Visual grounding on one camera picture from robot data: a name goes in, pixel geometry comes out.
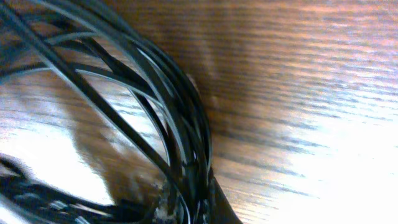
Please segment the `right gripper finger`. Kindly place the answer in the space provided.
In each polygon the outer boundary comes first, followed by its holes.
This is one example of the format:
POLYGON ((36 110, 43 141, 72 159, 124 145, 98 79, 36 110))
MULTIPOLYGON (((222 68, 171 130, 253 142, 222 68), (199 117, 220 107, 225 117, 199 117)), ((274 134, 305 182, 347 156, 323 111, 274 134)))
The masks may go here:
POLYGON ((175 189, 170 189, 169 186, 166 186, 162 189, 158 207, 154 210, 152 223, 242 224, 213 175, 212 169, 210 170, 207 198, 200 205, 198 211, 197 219, 191 222, 187 217, 188 212, 183 207, 179 193, 175 189))

